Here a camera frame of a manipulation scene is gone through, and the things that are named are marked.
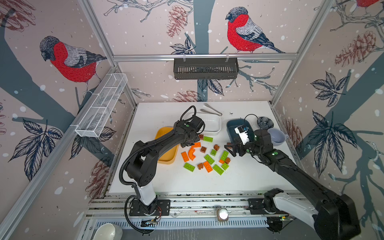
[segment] tongs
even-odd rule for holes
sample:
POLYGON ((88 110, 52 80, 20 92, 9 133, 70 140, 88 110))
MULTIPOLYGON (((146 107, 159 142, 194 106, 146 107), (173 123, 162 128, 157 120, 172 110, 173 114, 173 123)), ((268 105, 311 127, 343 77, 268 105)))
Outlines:
POLYGON ((219 115, 219 116, 223 116, 223 114, 221 112, 217 111, 216 109, 214 109, 213 107, 208 105, 208 103, 204 103, 204 106, 209 107, 210 109, 214 110, 217 113, 212 113, 212 112, 209 112, 209 111, 207 111, 205 109, 200 109, 200 111, 202 111, 203 113, 210 113, 210 114, 216 114, 216 115, 219 115))

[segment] white wire basket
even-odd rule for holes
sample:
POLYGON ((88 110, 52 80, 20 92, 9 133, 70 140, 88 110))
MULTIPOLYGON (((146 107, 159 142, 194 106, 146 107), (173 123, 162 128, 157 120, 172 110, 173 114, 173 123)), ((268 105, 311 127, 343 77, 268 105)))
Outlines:
POLYGON ((93 104, 76 127, 76 133, 80 137, 99 137, 119 96, 127 84, 127 76, 124 73, 113 73, 109 77, 93 104))

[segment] green rectangular brick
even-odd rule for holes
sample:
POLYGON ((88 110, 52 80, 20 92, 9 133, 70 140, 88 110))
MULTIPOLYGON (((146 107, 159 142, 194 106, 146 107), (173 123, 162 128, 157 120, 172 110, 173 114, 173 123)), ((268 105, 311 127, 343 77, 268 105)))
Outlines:
POLYGON ((215 160, 213 160, 208 154, 204 157, 206 160, 207 160, 207 162, 209 162, 209 164, 211 164, 212 165, 212 163, 214 163, 215 162, 215 160))
POLYGON ((227 168, 229 168, 229 165, 226 164, 226 163, 223 163, 223 165, 221 165, 221 167, 222 167, 224 170, 226 170, 227 168))
POLYGON ((204 136, 203 141, 213 142, 214 138, 213 137, 206 137, 206 136, 204 136))
POLYGON ((224 170, 223 169, 221 169, 221 167, 219 167, 218 165, 214 165, 213 167, 213 170, 215 170, 218 174, 220 174, 220 175, 222 175, 223 174, 223 172, 224 172, 224 170))
POLYGON ((193 172, 193 170, 195 170, 195 167, 192 166, 192 165, 190 165, 190 164, 187 163, 187 162, 184 164, 184 168, 190 170, 191 172, 193 172))
POLYGON ((224 152, 223 152, 223 155, 221 155, 221 158, 220 158, 220 159, 223 160, 223 161, 225 161, 225 160, 227 159, 227 157, 228 157, 228 153, 229 153, 229 152, 224 151, 224 152))

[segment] yellow plastic container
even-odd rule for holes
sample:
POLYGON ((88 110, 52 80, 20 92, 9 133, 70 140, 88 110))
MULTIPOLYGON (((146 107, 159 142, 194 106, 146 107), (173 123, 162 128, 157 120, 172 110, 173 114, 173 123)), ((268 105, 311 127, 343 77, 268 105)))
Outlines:
MULTIPOLYGON (((172 129, 173 129, 173 127, 160 128, 156 133, 155 139, 158 139, 159 137, 169 133, 170 131, 172 131, 172 129)), ((162 164, 172 164, 176 159, 176 154, 177 154, 178 148, 179 148, 179 145, 174 146, 173 148, 171 148, 171 150, 164 153, 163 156, 161 156, 157 162, 162 163, 162 164)))

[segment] gray hanging basket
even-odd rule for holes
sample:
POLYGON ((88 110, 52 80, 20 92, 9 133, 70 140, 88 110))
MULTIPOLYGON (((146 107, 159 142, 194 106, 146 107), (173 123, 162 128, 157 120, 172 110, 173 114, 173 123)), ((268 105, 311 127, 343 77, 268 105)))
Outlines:
POLYGON ((237 58, 175 58, 175 79, 235 79, 239 73, 237 58))

